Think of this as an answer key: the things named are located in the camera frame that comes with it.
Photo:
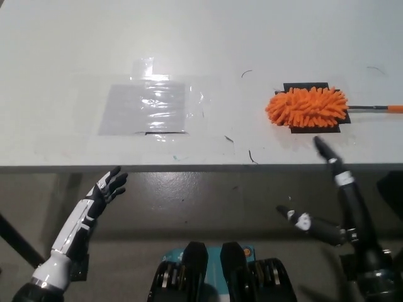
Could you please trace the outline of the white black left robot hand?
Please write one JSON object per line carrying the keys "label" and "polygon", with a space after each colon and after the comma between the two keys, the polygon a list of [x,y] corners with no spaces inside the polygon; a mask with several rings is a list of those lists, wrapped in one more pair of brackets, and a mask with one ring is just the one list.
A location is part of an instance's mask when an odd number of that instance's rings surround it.
{"label": "white black left robot hand", "polygon": [[127,177],[128,174],[116,166],[77,202],[53,243],[51,258],[67,257],[73,262],[81,260],[87,252],[98,218],[118,195],[125,192]]}

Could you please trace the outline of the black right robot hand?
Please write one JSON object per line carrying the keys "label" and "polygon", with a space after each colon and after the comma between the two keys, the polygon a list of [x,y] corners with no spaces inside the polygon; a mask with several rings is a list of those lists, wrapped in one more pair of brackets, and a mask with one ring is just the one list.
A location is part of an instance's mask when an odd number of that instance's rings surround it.
{"label": "black right robot hand", "polygon": [[296,229],[321,242],[332,246],[350,243],[355,251],[358,274],[393,271],[393,262],[387,258],[379,244],[369,210],[352,172],[325,140],[315,136],[313,142],[316,151],[331,168],[342,211],[342,224],[335,225],[283,205],[276,207],[277,212]]}

